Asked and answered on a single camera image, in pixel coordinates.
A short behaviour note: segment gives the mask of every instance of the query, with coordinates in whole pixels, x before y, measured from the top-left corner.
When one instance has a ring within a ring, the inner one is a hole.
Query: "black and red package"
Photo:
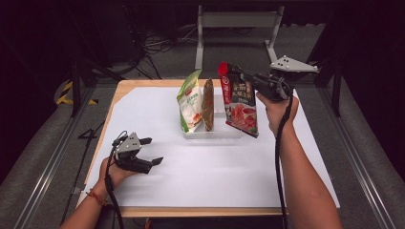
[[[232,71],[232,65],[223,62],[218,68],[223,88],[226,124],[248,135],[257,137],[256,97],[253,85]]]

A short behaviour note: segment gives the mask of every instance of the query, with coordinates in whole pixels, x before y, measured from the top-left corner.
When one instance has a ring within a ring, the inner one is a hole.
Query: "dark background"
[[[322,35],[315,56],[333,56],[346,32],[351,32],[352,38],[343,44],[346,52],[340,53],[343,75],[387,156],[404,178],[405,79],[401,67],[405,63],[405,37],[401,30],[405,20],[395,1],[369,4],[372,6],[364,8],[365,14],[340,12],[333,30]],[[177,28],[196,23],[197,14],[193,6],[148,6],[135,8],[133,23],[120,6],[75,6],[70,10],[45,0],[0,3],[0,182],[56,109],[54,92],[69,77],[76,57],[84,56],[104,67],[134,62],[141,56],[141,48],[132,45],[134,33],[139,42],[150,28],[175,39]],[[328,6],[318,10],[287,7],[283,26],[327,23],[331,15],[336,14],[331,14]],[[129,24],[132,33],[128,32]]]

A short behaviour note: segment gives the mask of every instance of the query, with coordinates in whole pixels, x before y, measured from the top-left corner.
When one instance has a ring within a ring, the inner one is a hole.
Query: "bracelet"
[[[107,200],[101,200],[100,197],[93,191],[93,189],[90,189],[90,193],[86,192],[86,194],[87,194],[88,197],[96,198],[97,201],[98,201],[101,205],[103,205],[103,206],[106,206],[106,205],[107,205]]]

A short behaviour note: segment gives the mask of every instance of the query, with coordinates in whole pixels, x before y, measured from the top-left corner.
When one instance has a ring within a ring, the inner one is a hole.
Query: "gray floor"
[[[275,51],[278,56],[285,54],[305,61],[322,29],[322,26],[282,27],[276,40]],[[208,32],[204,40],[202,78],[217,78],[216,69],[221,61],[238,64],[254,72],[265,73],[269,64],[263,44],[266,36],[266,31],[263,30],[253,30],[244,35],[232,30]],[[162,78],[185,78],[194,70],[195,51],[196,42],[190,40],[179,44],[169,52],[153,54],[152,57]],[[141,62],[141,65],[150,74],[154,73],[144,62]],[[137,71],[124,76],[131,79],[145,78]],[[96,129],[101,124],[108,112],[116,86],[117,82],[111,79],[99,80],[91,94],[91,98],[98,99],[99,103],[85,106],[83,113],[76,120],[75,128],[62,152],[63,157],[56,165],[56,172],[48,180],[49,185],[46,187],[44,196],[36,202],[38,204],[30,214],[32,217],[27,221],[27,228],[58,227],[74,187],[82,158],[84,158],[83,168],[79,172],[75,187],[83,188],[83,181],[98,138],[91,142],[87,155],[83,157],[86,140],[77,137],[89,129]],[[402,217],[405,212],[404,182],[385,157],[347,86],[343,84],[342,87],[342,117],[337,119],[330,115],[330,105],[324,102],[322,97],[324,91],[316,89],[310,83],[297,84],[297,92],[309,125],[327,169],[333,177],[332,184],[341,204],[339,213],[345,228],[405,228],[405,219]],[[55,92],[55,97],[59,94],[60,90]],[[37,181],[58,147],[65,127],[72,121],[71,112],[71,105],[58,106],[56,112],[38,131],[0,186],[0,228],[13,228],[18,221]],[[373,181],[373,187],[379,194],[383,206],[375,209],[371,204],[373,199],[365,195],[367,187],[362,185],[361,176],[356,172],[357,170],[353,169],[347,143],[339,134],[336,120],[341,121],[348,130],[355,150],[366,168],[367,175]],[[77,198],[77,194],[72,196],[67,215],[74,210]],[[384,226],[384,222],[379,221],[377,215],[381,209],[387,210],[392,223],[388,221]],[[142,219],[125,220],[127,228],[139,228],[139,223],[142,223]]]

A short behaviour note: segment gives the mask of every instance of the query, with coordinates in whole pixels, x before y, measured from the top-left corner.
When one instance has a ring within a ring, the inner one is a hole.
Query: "white paper sheet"
[[[138,207],[280,207],[274,166],[274,136],[265,106],[257,100],[259,136],[230,139],[185,139],[176,95],[179,88],[135,88],[114,107],[85,191],[97,179],[99,165],[122,131],[152,137],[138,157],[163,156],[149,175],[128,177],[115,190],[120,206]],[[215,88],[215,94],[222,94]],[[222,128],[234,130],[224,123]],[[310,162],[338,199],[300,105],[294,125]]]

